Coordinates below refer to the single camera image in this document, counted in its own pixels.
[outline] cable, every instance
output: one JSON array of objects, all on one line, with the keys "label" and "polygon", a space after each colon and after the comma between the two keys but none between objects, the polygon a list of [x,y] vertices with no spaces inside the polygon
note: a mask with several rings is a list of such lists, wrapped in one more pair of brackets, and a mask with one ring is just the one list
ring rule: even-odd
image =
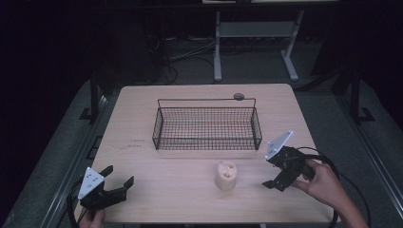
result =
[{"label": "cable", "polygon": [[149,52],[154,53],[160,47],[160,39],[158,39],[158,37],[155,35],[147,35],[147,38],[153,38],[154,40],[157,41],[156,46],[148,50]]},{"label": "cable", "polygon": [[80,224],[81,219],[83,219],[83,217],[84,217],[84,215],[86,214],[87,211],[88,211],[88,209],[86,209],[86,210],[84,211],[84,213],[78,218],[77,223]]},{"label": "cable", "polygon": [[162,69],[162,74],[163,74],[163,76],[164,76],[164,78],[165,78],[165,85],[166,86],[169,86],[169,85],[172,85],[172,84],[174,84],[175,83],[175,81],[177,80],[177,78],[178,78],[178,71],[176,70],[176,68],[174,68],[174,67],[172,67],[172,66],[163,66],[163,67],[166,67],[166,68],[168,68],[168,73],[170,74],[172,71],[174,72],[174,78],[172,79],[172,80],[169,80],[169,76],[168,76],[168,74],[166,74],[165,72],[164,72],[164,70]]},{"label": "cable", "polygon": [[67,208],[66,208],[66,210],[63,212],[63,215],[60,216],[59,221],[57,222],[56,227],[60,227],[60,225],[62,224],[63,218],[65,217],[66,213],[67,213]]},{"label": "cable", "polygon": [[187,52],[185,54],[180,54],[180,55],[173,56],[173,57],[165,57],[164,59],[174,61],[174,60],[179,60],[179,59],[182,59],[182,58],[185,58],[185,57],[190,57],[192,55],[202,54],[202,53],[206,52],[207,50],[212,49],[212,47],[215,45],[215,43],[216,42],[213,41],[210,44],[208,44],[207,46],[199,47],[199,48],[197,48],[195,50],[192,50],[192,51],[189,51],[189,52]]},{"label": "cable", "polygon": [[192,60],[192,59],[202,60],[202,61],[206,62],[208,65],[210,65],[212,68],[214,68],[214,65],[210,61],[208,61],[202,57],[186,57],[186,58],[183,58],[182,60]]},{"label": "cable", "polygon": [[70,224],[71,224],[72,228],[78,228],[79,227],[78,222],[76,221],[76,219],[74,217],[73,197],[72,197],[72,195],[73,195],[73,192],[74,192],[75,188],[82,182],[83,182],[82,179],[79,179],[79,180],[75,181],[73,183],[72,187],[70,188],[70,191],[68,192],[68,195],[67,195],[67,198],[66,198],[66,200],[67,200],[68,218],[70,220]]},{"label": "cable", "polygon": [[205,43],[209,43],[211,41],[215,41],[215,39],[213,37],[195,37],[192,35],[189,35],[186,38],[186,41],[188,41],[189,43],[196,43],[196,44],[205,44]]},{"label": "cable", "polygon": [[[323,157],[324,158],[324,160],[326,161],[326,163],[328,163],[328,162],[330,162],[330,163],[328,163],[331,167],[332,166],[335,166],[333,163],[332,163],[332,161],[328,158],[328,157],[326,157],[326,155],[324,155],[322,152],[320,152],[320,151],[318,151],[318,150],[316,150],[316,149],[314,149],[314,148],[312,148],[312,147],[307,147],[307,146],[303,146],[303,147],[299,147],[299,148],[297,148],[297,150],[299,150],[299,149],[310,149],[310,150],[314,150],[314,151],[316,151],[320,156],[319,157]],[[305,155],[305,157],[307,158],[307,159],[310,159],[310,155]],[[365,209],[366,209],[366,212],[367,212],[367,225],[368,225],[368,227],[371,227],[371,220],[372,220],[372,218],[371,218],[371,211],[370,211],[370,207],[369,207],[369,205],[368,205],[368,202],[367,202],[367,200],[365,199],[365,197],[364,197],[364,194],[362,194],[362,192],[359,190],[359,188],[356,186],[356,184],[355,183],[353,183],[353,181],[352,180],[350,180],[350,179],[348,179],[345,175],[343,175],[343,174],[341,174],[341,173],[339,173],[338,171],[337,171],[337,177],[338,177],[338,175],[339,176],[341,176],[344,180],[346,180],[348,183],[350,183],[351,185],[352,185],[352,187],[356,190],[356,192],[358,193],[358,195],[362,198],[362,201],[364,202],[364,204],[365,204]]]},{"label": "cable", "polygon": [[[323,162],[329,164],[329,166],[332,168],[332,171],[335,173],[337,179],[338,180],[340,179],[336,166],[327,157],[319,156],[319,155],[305,155],[305,159],[320,160],[320,161],[323,161]],[[333,210],[333,218],[329,225],[329,228],[333,228],[337,225],[337,219],[338,219],[338,213],[336,210]]]}]

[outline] black cable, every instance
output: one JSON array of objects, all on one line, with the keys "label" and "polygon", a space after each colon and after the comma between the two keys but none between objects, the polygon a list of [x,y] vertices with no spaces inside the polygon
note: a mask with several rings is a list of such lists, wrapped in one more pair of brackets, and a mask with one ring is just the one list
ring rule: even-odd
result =
[{"label": "black cable", "polygon": [[63,218],[65,217],[66,213],[67,213],[67,208],[66,208],[66,210],[63,212],[63,215],[59,218],[59,221],[57,222],[56,227],[60,227],[60,224],[62,224]]},{"label": "black cable", "polygon": [[179,61],[179,60],[182,60],[182,59],[185,59],[185,58],[187,58],[187,57],[194,56],[194,55],[201,55],[201,54],[213,53],[213,49],[214,49],[214,43],[211,43],[209,46],[206,46],[206,47],[199,47],[199,48],[197,48],[197,49],[195,49],[195,50],[192,50],[192,51],[190,51],[190,52],[187,52],[187,53],[185,53],[185,54],[179,54],[179,55],[177,55],[177,56],[172,56],[172,57],[170,57],[169,55],[167,55],[167,57],[165,57],[164,59],[165,59],[166,61],[170,61],[170,62],[172,62],[172,61]]},{"label": "black cable", "polygon": [[214,38],[212,37],[205,37],[205,38],[190,38],[190,37],[186,37],[185,40],[189,43],[189,44],[198,44],[198,45],[204,45],[204,44],[208,44],[211,43],[212,40],[214,40]]},{"label": "black cable", "polygon": [[83,217],[84,217],[84,215],[86,214],[87,211],[88,211],[88,209],[86,209],[86,210],[84,211],[84,213],[78,218],[77,223],[80,224],[81,219],[83,219]]},{"label": "black cable", "polygon": [[72,195],[73,195],[73,192],[74,192],[75,188],[82,182],[83,182],[82,179],[79,179],[79,180],[75,181],[73,183],[72,187],[70,188],[70,191],[68,192],[68,195],[67,195],[68,218],[70,220],[70,224],[71,224],[72,228],[78,228],[79,227],[78,222],[76,221],[76,219],[74,217],[74,210],[73,210],[73,201],[74,201],[74,199],[73,199]]},{"label": "black cable", "polygon": [[167,67],[167,68],[168,68],[168,73],[170,73],[171,71],[174,72],[174,78],[173,78],[172,80],[169,80],[168,74],[166,74],[166,73],[162,70],[162,74],[163,74],[163,76],[164,76],[164,78],[165,78],[165,85],[166,85],[166,86],[169,86],[169,85],[174,84],[175,81],[176,81],[177,78],[178,78],[178,71],[177,71],[176,68],[174,68],[173,66],[164,66],[164,67]]},{"label": "black cable", "polygon": [[208,60],[206,60],[206,59],[204,59],[202,57],[195,57],[195,56],[194,57],[185,57],[185,58],[183,58],[181,60],[191,60],[191,59],[205,61],[208,65],[210,65],[212,68],[214,68],[214,65],[210,61],[208,61]]},{"label": "black cable", "polygon": [[[328,157],[326,157],[326,155],[324,155],[322,152],[318,151],[317,149],[314,149],[314,148],[312,148],[312,147],[307,147],[307,146],[303,146],[303,147],[297,148],[297,150],[299,150],[299,149],[310,149],[310,150],[314,150],[314,151],[316,151],[316,152],[320,155],[320,157],[323,157],[324,160],[330,162],[333,166],[335,166],[335,165],[332,163],[332,161],[331,161]],[[343,174],[341,174],[341,173],[339,173],[339,172],[337,171],[337,178],[339,178],[338,175],[341,176],[341,177],[342,177],[344,180],[346,180],[348,183],[350,183],[350,184],[352,185],[352,187],[356,190],[356,192],[358,193],[358,195],[362,198],[362,201],[363,201],[364,204],[365,204],[365,209],[366,209],[366,211],[367,211],[367,225],[368,225],[368,227],[371,227],[371,220],[372,220],[372,218],[371,218],[371,210],[370,210],[370,206],[368,205],[367,200],[366,200],[365,197],[364,197],[364,194],[362,194],[362,192],[359,190],[359,188],[356,186],[356,184],[353,183],[352,180],[348,179],[345,175],[343,175]]]},{"label": "black cable", "polygon": [[[323,162],[329,164],[329,166],[331,167],[332,171],[335,173],[337,179],[338,180],[340,179],[340,177],[338,175],[338,171],[336,169],[336,166],[327,157],[319,156],[319,155],[305,155],[305,159],[320,160],[320,161],[323,161]],[[333,218],[332,218],[332,221],[331,221],[331,223],[329,225],[329,228],[333,228],[333,227],[335,227],[337,225],[337,219],[338,219],[338,213],[337,213],[336,210],[333,210]]]},{"label": "black cable", "polygon": [[362,194],[362,192],[358,189],[358,187],[350,179],[348,179],[345,175],[340,173],[340,176],[343,177],[343,179],[346,180],[348,183],[350,183],[352,185],[352,187],[356,190],[358,195],[362,198],[362,201],[364,202],[365,208],[367,210],[367,224],[368,224],[368,227],[371,227],[372,219],[371,219],[370,206],[368,205],[368,202],[365,200],[364,194]]}]

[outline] white metal frame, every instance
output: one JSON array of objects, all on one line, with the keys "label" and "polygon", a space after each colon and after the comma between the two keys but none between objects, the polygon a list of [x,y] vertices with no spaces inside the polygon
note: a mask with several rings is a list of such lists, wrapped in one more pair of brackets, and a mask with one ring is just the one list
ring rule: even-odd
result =
[{"label": "white metal frame", "polygon": [[287,67],[291,80],[297,81],[298,76],[291,61],[291,52],[299,31],[304,10],[300,10],[295,21],[285,22],[222,22],[217,11],[216,20],[216,51],[214,53],[214,80],[221,81],[221,37],[289,37],[290,43],[281,51],[282,59]]}]

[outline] floor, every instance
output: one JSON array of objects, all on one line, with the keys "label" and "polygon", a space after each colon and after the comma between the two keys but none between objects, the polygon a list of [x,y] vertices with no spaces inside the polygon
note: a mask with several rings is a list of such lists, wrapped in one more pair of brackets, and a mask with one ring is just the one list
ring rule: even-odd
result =
[{"label": "floor", "polygon": [[[172,50],[171,56],[179,56],[205,47],[208,42],[209,39],[197,42],[171,39],[168,46]],[[300,77],[297,82],[288,78],[279,53],[288,40],[231,42],[233,43],[228,40],[228,49],[221,57],[221,84],[289,84],[298,88],[316,78],[310,72],[320,49],[320,42],[296,44],[292,60]],[[205,54],[172,61],[171,68],[163,67],[164,73],[154,85],[217,83],[213,80],[212,60],[212,52],[207,51]],[[402,203],[399,201],[402,200],[399,189],[403,189],[403,170],[399,163],[403,161],[402,129],[395,124],[376,94],[364,82],[361,82],[360,106],[368,107],[375,121],[361,125],[354,123],[348,114],[349,92],[335,96],[331,92],[334,80],[332,78],[309,91],[296,92],[297,101],[317,149],[325,153],[339,171],[361,190],[371,209],[373,227],[403,227],[399,204]],[[97,145],[102,140],[119,91],[116,88],[101,99],[100,115],[95,123],[89,124],[88,120],[80,120],[83,110],[90,106],[89,82],[82,86],[54,132],[4,227],[69,227],[64,213],[65,196],[72,183],[85,172],[86,167],[91,166],[91,157],[96,155]],[[362,198],[347,181],[342,180],[342,183],[367,217]],[[144,225],[106,224],[106,227],[139,226]],[[267,224],[267,227],[325,226],[327,224]]]}]

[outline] metal stand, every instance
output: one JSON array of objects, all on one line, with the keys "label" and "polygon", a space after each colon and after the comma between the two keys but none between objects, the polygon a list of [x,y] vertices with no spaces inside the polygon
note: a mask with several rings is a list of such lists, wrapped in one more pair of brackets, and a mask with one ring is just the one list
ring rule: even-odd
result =
[{"label": "metal stand", "polygon": [[289,37],[290,43],[281,51],[284,64],[291,80],[297,81],[298,76],[290,59],[291,52],[299,31],[304,10],[300,10],[295,21],[290,22],[222,22],[217,11],[216,20],[216,51],[214,53],[214,80],[221,81],[220,38],[221,37]]},{"label": "metal stand", "polygon": [[350,101],[350,115],[356,124],[360,124],[361,122],[373,122],[374,116],[371,114],[370,110],[367,107],[362,107],[361,110],[364,112],[364,116],[359,116],[359,83],[360,77],[359,72],[354,72],[352,79],[352,90],[351,90],[351,101]]},{"label": "metal stand", "polygon": [[80,120],[89,120],[89,124],[93,124],[98,117],[98,87],[95,75],[89,80],[89,87],[91,90],[91,108],[85,108],[81,113]]}]

